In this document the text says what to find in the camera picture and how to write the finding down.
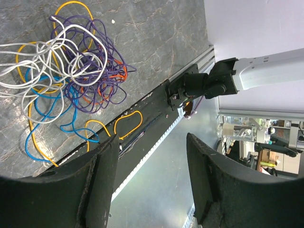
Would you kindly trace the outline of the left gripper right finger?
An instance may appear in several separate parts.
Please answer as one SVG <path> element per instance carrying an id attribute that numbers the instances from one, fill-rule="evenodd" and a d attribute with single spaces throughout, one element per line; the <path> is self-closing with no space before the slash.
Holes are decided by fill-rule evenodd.
<path id="1" fill-rule="evenodd" d="M 187 134 L 194 216 L 204 228 L 301 228 L 304 180 L 250 169 Z"/>

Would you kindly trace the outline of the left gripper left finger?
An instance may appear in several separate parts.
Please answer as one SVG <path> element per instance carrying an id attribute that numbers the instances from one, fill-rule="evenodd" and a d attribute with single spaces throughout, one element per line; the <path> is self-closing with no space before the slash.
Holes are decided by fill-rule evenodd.
<path id="1" fill-rule="evenodd" d="M 119 139 L 37 177 L 0 179 L 3 228 L 105 228 L 118 164 Z"/>

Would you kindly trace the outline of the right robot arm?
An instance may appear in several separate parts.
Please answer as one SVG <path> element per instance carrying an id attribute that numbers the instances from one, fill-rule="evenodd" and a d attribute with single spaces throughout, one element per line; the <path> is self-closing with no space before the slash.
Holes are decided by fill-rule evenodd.
<path id="1" fill-rule="evenodd" d="M 240 91 L 304 80 L 304 50 L 295 49 L 252 58 L 229 58 L 216 62 L 209 73 L 194 64 L 166 86 L 172 109 L 198 97 L 212 99 Z"/>

